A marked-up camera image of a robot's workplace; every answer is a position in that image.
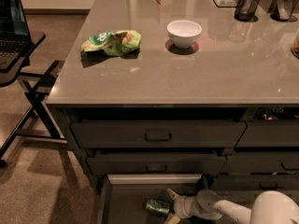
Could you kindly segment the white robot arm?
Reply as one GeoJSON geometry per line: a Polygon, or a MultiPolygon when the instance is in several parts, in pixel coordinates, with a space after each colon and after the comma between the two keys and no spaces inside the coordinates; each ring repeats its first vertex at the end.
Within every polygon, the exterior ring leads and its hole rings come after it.
{"type": "Polygon", "coordinates": [[[251,208],[225,200],[211,189],[201,189],[194,196],[167,191],[174,201],[174,214],[169,214],[164,224],[179,224],[189,217],[206,220],[228,217],[234,224],[299,224],[299,205],[278,191],[261,193],[251,208]]]}

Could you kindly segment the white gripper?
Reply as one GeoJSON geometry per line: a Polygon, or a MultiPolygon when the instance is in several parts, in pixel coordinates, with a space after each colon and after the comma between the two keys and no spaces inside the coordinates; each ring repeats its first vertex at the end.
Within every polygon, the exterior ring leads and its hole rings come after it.
{"type": "Polygon", "coordinates": [[[172,189],[167,189],[174,201],[175,214],[169,214],[164,224],[179,224],[181,218],[200,217],[204,214],[195,196],[178,196],[172,189]]]}

